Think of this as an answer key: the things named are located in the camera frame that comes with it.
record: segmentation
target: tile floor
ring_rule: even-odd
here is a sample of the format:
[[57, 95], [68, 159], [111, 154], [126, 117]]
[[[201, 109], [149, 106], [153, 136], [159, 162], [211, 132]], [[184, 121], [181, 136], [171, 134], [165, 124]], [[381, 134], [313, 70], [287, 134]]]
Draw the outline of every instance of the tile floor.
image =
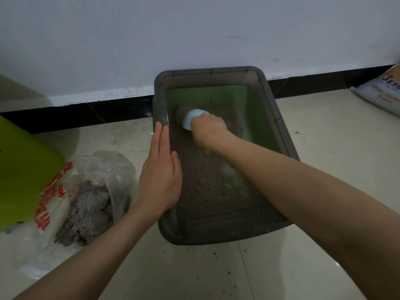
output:
[[[400, 212], [400, 119], [348, 90], [277, 100], [300, 159]], [[66, 159], [116, 150], [138, 179], [152, 118], [38, 134]], [[12, 235], [0, 234], [0, 294], [32, 284], [14, 271]], [[297, 226], [207, 246], [175, 246], [153, 226], [119, 268], [101, 299], [364, 299], [343, 269]]]

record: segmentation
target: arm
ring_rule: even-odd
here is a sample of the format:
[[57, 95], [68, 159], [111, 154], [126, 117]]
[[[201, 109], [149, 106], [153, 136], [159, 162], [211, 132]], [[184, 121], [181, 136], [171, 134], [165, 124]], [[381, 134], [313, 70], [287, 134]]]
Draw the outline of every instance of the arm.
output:
[[398, 297], [398, 213], [316, 168], [237, 138], [214, 115], [194, 117], [191, 127], [199, 146], [236, 166], [346, 270], [368, 299]]
[[19, 294], [15, 300], [100, 297], [125, 257], [164, 211], [178, 201], [182, 172], [170, 153], [168, 127], [157, 123], [139, 180], [137, 203], [107, 232]]

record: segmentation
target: clear plastic bag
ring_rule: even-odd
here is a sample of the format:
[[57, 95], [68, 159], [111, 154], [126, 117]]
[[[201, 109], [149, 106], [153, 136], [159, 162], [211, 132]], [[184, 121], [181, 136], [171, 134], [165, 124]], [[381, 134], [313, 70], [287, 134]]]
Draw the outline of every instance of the clear plastic bag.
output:
[[76, 242], [65, 247], [54, 243], [67, 217], [79, 183], [105, 185], [110, 193], [114, 223], [129, 208], [135, 186], [132, 163], [116, 151], [98, 151], [93, 156], [75, 156], [39, 195], [33, 221], [11, 230], [18, 241], [14, 265], [28, 277], [39, 279], [78, 252]]

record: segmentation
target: right hand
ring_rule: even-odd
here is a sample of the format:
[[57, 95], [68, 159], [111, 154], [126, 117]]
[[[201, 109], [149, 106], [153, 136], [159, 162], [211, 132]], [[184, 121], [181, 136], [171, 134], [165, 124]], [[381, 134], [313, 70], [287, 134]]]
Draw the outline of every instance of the right hand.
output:
[[212, 150], [217, 141], [223, 140], [224, 136], [229, 134], [222, 118], [207, 113], [193, 117], [190, 128], [194, 142], [207, 150]]

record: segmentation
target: finger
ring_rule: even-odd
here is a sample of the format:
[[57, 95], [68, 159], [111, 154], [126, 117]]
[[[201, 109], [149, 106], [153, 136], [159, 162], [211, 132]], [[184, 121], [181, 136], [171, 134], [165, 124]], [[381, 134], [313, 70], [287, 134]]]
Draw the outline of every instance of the finger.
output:
[[160, 139], [160, 157], [166, 158], [169, 157], [170, 154], [171, 154], [170, 129], [168, 126], [164, 126], [161, 132], [161, 139]]
[[149, 156], [151, 157], [157, 157], [159, 155], [161, 131], [162, 125], [160, 122], [157, 122], [150, 144]]
[[182, 176], [182, 166], [180, 164], [180, 160], [178, 158], [177, 152], [173, 151], [171, 153], [171, 158], [174, 165], [174, 174], [177, 176]]

